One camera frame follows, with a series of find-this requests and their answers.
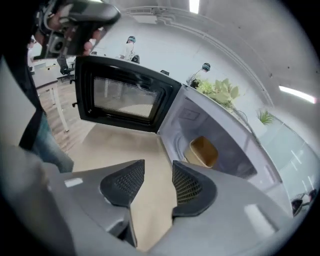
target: hand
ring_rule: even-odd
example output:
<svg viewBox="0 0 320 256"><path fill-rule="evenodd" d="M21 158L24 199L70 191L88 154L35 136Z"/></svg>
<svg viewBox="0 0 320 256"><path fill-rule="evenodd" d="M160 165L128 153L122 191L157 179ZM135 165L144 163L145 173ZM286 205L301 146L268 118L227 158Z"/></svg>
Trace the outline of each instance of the hand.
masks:
<svg viewBox="0 0 320 256"><path fill-rule="evenodd" d="M61 16L61 9L58 10L58 12L56 14L53 14L51 16L51 18L48 20L49 28L51 28L54 31L57 31L61 28L61 23L59 22L60 16ZM39 44L43 45L45 37L39 30L35 33L34 38ZM95 39L95 40L101 39L100 30L96 30L93 32L92 39ZM92 43L90 41L86 42L83 45L83 54L82 55L84 55L84 56L90 55L92 48L93 48Z"/></svg>

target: jeans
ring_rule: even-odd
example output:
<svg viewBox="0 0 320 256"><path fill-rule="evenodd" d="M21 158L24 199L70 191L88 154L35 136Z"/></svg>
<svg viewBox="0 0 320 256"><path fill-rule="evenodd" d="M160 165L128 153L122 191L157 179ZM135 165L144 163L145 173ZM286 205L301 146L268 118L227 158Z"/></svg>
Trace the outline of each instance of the jeans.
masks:
<svg viewBox="0 0 320 256"><path fill-rule="evenodd" d="M56 165L60 173L72 172L74 162L57 144L44 114L31 151L44 162Z"/></svg>

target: green plant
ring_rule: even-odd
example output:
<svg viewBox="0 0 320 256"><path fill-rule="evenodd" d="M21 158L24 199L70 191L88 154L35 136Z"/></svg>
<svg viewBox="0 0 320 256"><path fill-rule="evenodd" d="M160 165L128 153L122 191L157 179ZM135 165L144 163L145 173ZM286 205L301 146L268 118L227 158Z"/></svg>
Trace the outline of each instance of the green plant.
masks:
<svg viewBox="0 0 320 256"><path fill-rule="evenodd" d="M265 126L270 125L274 122L274 116L270 114L267 110L260 110L257 117Z"/></svg>
<svg viewBox="0 0 320 256"><path fill-rule="evenodd" d="M227 109L233 108L233 100L239 96L238 86L233 87L226 78L223 81L215 80L215 83L198 79L199 85L197 90L213 99L215 102Z"/></svg>

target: ceiling light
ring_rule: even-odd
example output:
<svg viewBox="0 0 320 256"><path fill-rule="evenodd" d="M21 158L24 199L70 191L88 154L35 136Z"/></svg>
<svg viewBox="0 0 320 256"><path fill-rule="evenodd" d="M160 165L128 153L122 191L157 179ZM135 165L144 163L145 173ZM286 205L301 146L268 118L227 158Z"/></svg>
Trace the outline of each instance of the ceiling light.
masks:
<svg viewBox="0 0 320 256"><path fill-rule="evenodd" d="M200 0L189 0L190 12L197 14L199 12Z"/></svg>
<svg viewBox="0 0 320 256"><path fill-rule="evenodd" d="M315 104L317 102L317 99L315 97L312 97L311 95L305 94L304 92L290 89L290 88L284 87L284 86L279 86L279 88L281 91L283 91L285 93L293 94L293 95L298 96L302 99L305 99L306 101L311 102L313 104Z"/></svg>

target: ceiling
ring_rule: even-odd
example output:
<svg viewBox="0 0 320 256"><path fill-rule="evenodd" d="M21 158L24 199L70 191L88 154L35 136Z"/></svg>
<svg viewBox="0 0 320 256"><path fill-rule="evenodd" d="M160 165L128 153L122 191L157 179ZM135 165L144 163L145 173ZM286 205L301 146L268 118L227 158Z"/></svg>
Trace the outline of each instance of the ceiling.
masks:
<svg viewBox="0 0 320 256"><path fill-rule="evenodd" d="M319 98L320 63L304 30L279 2L269 0L200 0L199 13L189 12L189 0L109 0L124 15L149 8L156 23L188 28L240 61L256 85L265 88L271 106L298 117L320 131L320 104L280 92L279 85Z"/></svg>

